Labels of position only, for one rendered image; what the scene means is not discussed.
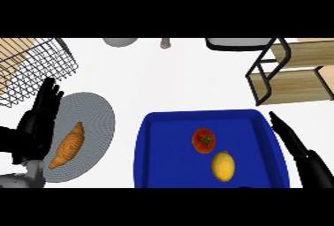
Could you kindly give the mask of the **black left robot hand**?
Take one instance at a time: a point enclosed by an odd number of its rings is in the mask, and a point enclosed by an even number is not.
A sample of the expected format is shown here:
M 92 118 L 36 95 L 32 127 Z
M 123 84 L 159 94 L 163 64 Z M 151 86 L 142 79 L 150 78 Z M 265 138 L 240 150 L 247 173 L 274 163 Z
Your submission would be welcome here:
M 15 165 L 43 160 L 51 151 L 55 119 L 64 92 L 55 78 L 46 78 L 32 110 L 21 117 L 17 129 L 0 126 L 0 153 L 12 154 Z

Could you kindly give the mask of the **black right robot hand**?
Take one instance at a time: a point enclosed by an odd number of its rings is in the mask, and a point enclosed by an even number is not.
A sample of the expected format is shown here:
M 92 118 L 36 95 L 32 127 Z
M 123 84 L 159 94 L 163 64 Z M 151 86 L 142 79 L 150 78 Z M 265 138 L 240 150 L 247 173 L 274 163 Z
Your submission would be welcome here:
M 281 137 L 286 148 L 295 157 L 302 186 L 305 188 L 334 188 L 334 175 L 318 153 L 308 149 L 293 128 L 271 111 L 272 128 Z

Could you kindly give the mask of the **blue tray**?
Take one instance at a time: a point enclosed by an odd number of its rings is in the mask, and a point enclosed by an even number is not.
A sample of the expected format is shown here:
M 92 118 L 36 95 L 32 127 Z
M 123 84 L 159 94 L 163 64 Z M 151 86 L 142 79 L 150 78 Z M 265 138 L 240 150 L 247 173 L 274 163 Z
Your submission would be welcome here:
M 193 145 L 199 128 L 216 135 L 209 154 L 200 154 Z M 222 151 L 236 161 L 228 182 L 212 172 L 212 160 Z M 148 114 L 139 129 L 134 177 L 138 188 L 287 188 L 283 150 L 262 113 L 234 109 Z

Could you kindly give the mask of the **grey black-rimmed appliance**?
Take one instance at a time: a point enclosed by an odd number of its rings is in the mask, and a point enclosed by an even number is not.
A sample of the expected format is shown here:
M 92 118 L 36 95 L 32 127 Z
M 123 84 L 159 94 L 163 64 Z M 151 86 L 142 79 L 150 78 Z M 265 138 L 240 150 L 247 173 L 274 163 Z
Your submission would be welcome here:
M 264 50 L 274 38 L 206 38 L 206 45 L 221 51 Z

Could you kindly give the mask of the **yellow lemon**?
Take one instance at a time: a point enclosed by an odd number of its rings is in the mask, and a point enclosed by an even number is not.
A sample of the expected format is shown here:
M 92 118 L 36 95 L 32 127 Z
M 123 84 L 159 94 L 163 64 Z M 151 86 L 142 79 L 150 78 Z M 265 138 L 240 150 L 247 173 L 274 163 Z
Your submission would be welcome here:
M 212 161 L 212 172 L 221 182 L 228 182 L 236 174 L 236 161 L 228 151 L 219 152 Z

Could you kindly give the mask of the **red tomato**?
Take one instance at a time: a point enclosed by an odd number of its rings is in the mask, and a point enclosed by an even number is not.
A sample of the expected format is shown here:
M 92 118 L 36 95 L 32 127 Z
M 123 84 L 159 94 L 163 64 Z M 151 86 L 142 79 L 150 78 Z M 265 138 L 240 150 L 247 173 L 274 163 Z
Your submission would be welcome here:
M 216 135 L 207 128 L 199 128 L 193 136 L 193 145 L 200 154 L 209 154 L 216 146 Z

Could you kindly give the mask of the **wooden tiered shelf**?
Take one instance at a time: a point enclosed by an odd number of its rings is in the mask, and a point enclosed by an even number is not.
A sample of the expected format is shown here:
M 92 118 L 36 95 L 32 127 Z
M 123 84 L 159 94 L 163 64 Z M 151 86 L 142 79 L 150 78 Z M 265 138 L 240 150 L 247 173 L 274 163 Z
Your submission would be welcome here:
M 272 38 L 246 78 L 258 106 L 334 101 L 334 38 Z

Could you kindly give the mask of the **grey round placemat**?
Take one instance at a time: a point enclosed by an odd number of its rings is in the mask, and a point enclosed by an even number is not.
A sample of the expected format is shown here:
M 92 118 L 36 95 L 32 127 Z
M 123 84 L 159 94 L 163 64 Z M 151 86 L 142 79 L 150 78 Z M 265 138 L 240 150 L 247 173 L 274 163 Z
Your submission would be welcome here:
M 83 123 L 85 131 L 79 154 L 61 167 L 49 169 L 60 144 L 79 122 Z M 51 151 L 45 157 L 43 176 L 49 183 L 71 181 L 91 170 L 107 153 L 114 132 L 116 113 L 107 99 L 86 92 L 64 96 L 55 120 Z

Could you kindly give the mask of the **brown croissant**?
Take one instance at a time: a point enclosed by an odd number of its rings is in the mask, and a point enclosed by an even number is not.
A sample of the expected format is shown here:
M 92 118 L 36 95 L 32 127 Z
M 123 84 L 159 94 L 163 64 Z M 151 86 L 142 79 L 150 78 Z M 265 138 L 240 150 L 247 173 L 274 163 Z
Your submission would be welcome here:
M 69 161 L 74 159 L 85 144 L 85 126 L 79 122 L 61 141 L 57 155 L 51 161 L 49 169 L 54 170 L 61 167 Z

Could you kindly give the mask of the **grey round object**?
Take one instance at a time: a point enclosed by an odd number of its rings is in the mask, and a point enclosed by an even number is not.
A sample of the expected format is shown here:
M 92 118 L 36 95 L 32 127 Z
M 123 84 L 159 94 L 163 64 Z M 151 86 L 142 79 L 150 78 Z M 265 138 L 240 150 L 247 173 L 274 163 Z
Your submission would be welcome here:
M 129 46 L 138 39 L 136 38 L 105 38 L 104 41 L 111 47 L 123 48 Z

